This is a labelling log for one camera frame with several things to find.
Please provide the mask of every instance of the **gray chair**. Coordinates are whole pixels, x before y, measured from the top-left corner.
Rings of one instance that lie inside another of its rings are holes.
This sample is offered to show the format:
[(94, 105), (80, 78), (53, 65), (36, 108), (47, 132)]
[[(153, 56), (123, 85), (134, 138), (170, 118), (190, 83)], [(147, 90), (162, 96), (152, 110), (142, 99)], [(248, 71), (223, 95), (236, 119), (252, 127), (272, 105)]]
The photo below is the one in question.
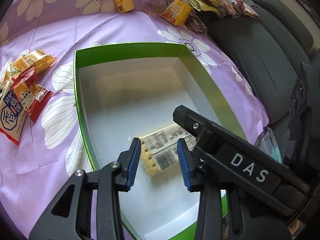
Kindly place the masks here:
[(266, 108), (282, 158), (289, 138), (290, 96), (313, 38), (280, 0), (252, 0), (260, 18), (225, 17), (209, 24), (208, 34), (235, 62)]

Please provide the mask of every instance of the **green box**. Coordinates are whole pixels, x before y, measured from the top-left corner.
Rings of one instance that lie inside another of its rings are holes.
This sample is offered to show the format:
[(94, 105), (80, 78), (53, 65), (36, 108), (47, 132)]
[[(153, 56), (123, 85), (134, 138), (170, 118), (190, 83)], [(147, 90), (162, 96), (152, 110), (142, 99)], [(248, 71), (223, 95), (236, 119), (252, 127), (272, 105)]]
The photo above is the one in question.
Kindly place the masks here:
[[(185, 105), (245, 138), (230, 106), (184, 45), (135, 42), (75, 52), (80, 129), (94, 170), (118, 158), (134, 137), (172, 122)], [(129, 193), (119, 193), (124, 226), (136, 239), (192, 240), (199, 193), (189, 193), (178, 164), (151, 179), (141, 165)], [(223, 215), (227, 212), (222, 198)]]

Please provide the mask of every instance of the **floral bedsheet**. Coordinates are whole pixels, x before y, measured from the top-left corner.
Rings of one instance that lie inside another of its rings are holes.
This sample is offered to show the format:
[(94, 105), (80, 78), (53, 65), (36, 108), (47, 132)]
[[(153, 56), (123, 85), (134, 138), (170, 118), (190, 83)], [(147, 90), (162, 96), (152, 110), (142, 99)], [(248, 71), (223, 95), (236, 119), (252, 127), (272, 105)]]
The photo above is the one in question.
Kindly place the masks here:
[(76, 49), (132, 41), (185, 44), (220, 88), (250, 143), (268, 125), (263, 105), (214, 43), (161, 18), (149, 18), (139, 11), (144, 0), (133, 1), (137, 11), (119, 14), (112, 0), (15, 0), (0, 23), (2, 70), (38, 48), (58, 57), (39, 75), (54, 95), (36, 123), (26, 120), (20, 145), (0, 134), (0, 201), (26, 237), (68, 177), (78, 168), (92, 170), (75, 105)]

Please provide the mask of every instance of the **nutrition label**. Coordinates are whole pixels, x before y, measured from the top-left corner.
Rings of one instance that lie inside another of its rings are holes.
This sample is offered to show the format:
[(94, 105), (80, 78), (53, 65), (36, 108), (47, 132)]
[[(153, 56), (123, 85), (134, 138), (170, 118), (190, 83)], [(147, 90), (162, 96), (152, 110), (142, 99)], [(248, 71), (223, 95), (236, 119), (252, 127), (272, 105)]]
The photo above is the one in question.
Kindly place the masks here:
[(172, 6), (170, 6), (168, 10), (173, 13), (172, 17), (175, 18), (183, 10), (183, 7), (175, 3), (172, 3), (171, 5)]
[(185, 138), (188, 135), (190, 134), (186, 130), (174, 123), (151, 134), (147, 134), (142, 139), (147, 144), (150, 153), (156, 154), (170, 145), (175, 144), (178, 139)]

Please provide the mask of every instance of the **snack package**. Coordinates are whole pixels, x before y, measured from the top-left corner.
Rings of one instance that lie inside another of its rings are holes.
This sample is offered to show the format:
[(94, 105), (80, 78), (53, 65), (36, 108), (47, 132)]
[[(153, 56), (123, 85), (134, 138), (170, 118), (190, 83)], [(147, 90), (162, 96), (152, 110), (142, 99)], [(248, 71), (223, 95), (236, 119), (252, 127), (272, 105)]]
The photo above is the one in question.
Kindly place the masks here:
[(204, 34), (207, 30), (207, 27), (204, 25), (204, 23), (199, 19), (199, 17), (194, 13), (190, 13), (188, 16), (185, 24), (184, 24), (188, 30), (193, 31), (197, 34)]
[(53, 95), (51, 91), (39, 85), (34, 67), (23, 71), (15, 80), (10, 90), (20, 101), (32, 122), (36, 122), (40, 113)]
[(14, 78), (7, 81), (0, 100), (0, 132), (4, 133), (14, 144), (19, 145), (21, 130), (26, 121), (27, 114), (19, 100), (14, 96), (10, 87)]
[(176, 123), (140, 137), (142, 165), (149, 176), (179, 161), (177, 141), (180, 138), (186, 140), (189, 150), (196, 145), (196, 138)]
[(191, 12), (192, 8), (181, 2), (180, 0), (174, 0), (160, 15), (174, 26), (183, 26)]
[(30, 67), (34, 67), (36, 74), (39, 74), (49, 68), (56, 60), (56, 57), (52, 57), (49, 53), (44, 52), (42, 49), (34, 50), (28, 55), (10, 64), (6, 70), (1, 86), (5, 86), (9, 77), (17, 78), (21, 72)]

